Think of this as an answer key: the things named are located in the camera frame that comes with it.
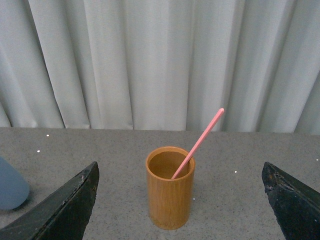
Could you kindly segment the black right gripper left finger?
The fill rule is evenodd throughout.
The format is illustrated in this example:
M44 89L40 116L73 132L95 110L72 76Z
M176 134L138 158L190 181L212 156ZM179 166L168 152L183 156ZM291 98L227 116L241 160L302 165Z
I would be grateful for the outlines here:
M81 240L96 201L99 167L92 162L30 211L0 230L2 240Z

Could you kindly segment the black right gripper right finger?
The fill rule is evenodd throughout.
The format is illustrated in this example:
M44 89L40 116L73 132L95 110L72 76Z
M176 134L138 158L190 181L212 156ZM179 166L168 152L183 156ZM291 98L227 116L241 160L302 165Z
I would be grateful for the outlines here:
M320 238L320 193L270 162L261 178L269 204L287 240Z

